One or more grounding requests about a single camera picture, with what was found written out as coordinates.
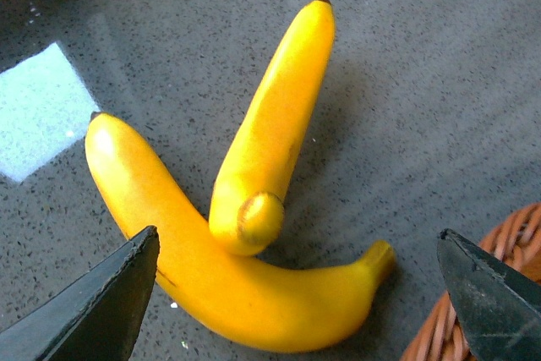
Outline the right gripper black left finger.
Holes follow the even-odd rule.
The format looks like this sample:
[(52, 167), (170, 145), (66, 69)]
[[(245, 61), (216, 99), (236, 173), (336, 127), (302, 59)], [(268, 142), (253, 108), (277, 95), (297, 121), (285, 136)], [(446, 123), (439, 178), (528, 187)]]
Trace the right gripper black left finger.
[(150, 300), (160, 251), (156, 227), (1, 333), (3, 360), (127, 360)]

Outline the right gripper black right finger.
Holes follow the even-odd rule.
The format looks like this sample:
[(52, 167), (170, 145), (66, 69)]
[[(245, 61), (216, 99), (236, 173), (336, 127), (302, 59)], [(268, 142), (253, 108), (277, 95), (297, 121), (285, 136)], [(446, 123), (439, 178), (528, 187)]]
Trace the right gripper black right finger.
[(450, 228), (437, 257), (473, 356), (539, 360), (540, 286)]

